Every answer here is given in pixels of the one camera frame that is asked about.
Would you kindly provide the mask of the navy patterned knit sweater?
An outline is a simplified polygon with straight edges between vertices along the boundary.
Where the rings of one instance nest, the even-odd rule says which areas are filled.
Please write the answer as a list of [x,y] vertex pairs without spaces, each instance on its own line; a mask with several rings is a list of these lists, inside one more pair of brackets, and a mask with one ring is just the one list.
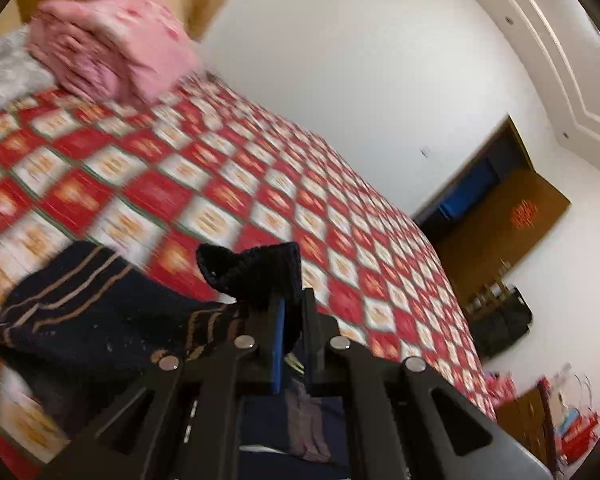
[[196,250],[204,280],[232,302],[185,296],[140,272],[112,249],[75,242],[21,281],[0,312],[0,357],[59,425],[98,412],[168,354],[196,360],[246,331],[271,299],[290,318],[285,344],[301,330],[300,248]]

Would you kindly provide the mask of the black bag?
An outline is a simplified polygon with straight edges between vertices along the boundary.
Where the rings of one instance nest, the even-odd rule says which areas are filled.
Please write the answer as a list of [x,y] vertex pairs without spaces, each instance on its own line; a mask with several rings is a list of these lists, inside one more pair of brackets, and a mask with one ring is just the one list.
[[507,289],[471,317],[469,329],[479,358],[490,360],[508,350],[528,333],[532,321],[519,289]]

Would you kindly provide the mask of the wooden chair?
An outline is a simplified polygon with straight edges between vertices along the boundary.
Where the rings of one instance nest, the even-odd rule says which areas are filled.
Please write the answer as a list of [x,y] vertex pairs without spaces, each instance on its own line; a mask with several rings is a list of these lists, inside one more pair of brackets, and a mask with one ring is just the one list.
[[504,278],[511,268],[512,265],[509,261],[501,261],[498,272],[496,272],[492,281],[482,285],[478,292],[471,296],[464,305],[464,310],[469,316],[477,316],[493,310],[512,294],[512,291],[504,282]]

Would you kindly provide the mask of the brown wooden cabinet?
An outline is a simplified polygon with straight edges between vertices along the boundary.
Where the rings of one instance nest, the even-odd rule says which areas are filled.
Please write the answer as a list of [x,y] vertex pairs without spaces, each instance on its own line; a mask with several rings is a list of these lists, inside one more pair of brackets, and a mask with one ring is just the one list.
[[544,382],[538,382],[519,398],[502,404],[495,415],[503,430],[556,474],[558,456]]

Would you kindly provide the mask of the red christmas patchwork bedspread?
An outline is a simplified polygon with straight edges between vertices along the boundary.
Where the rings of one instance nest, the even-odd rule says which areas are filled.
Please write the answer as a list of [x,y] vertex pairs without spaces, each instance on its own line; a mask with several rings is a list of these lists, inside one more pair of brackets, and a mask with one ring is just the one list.
[[149,110],[56,87],[0,106],[0,312],[10,290],[75,240],[66,299],[41,287],[15,314],[92,313],[121,273],[215,300],[196,249],[293,240],[317,309],[375,356],[420,356],[492,415],[464,315],[416,223],[326,141],[189,77]]

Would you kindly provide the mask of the brown wooden door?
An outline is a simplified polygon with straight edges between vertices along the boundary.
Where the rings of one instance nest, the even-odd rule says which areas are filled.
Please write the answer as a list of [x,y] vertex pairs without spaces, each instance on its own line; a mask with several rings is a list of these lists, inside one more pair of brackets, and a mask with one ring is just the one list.
[[537,172],[511,172],[434,245],[458,302],[466,306],[516,266],[569,206]]

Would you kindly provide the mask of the red toy clutter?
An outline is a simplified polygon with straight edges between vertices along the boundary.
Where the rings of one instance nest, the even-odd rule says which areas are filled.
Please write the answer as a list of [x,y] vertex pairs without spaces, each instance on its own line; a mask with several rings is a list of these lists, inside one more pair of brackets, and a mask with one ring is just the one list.
[[577,374],[566,363],[553,377],[545,379],[548,409],[553,425],[558,464],[570,466],[597,441],[600,414],[593,408],[593,390],[588,376]]

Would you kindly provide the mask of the pink folded blanket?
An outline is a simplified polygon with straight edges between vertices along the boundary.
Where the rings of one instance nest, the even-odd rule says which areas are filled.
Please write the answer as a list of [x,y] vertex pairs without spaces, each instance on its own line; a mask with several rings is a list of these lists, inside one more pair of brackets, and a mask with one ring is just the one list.
[[28,50],[77,96],[134,107],[204,70],[166,0],[45,0],[32,15]]

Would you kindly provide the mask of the grey floral pillow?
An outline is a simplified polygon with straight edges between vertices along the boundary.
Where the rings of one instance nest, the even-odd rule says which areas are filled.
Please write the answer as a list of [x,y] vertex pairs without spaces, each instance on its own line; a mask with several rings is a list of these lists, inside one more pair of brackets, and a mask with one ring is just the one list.
[[55,84],[53,74],[32,58],[27,49],[29,26],[0,38],[0,110],[20,96]]

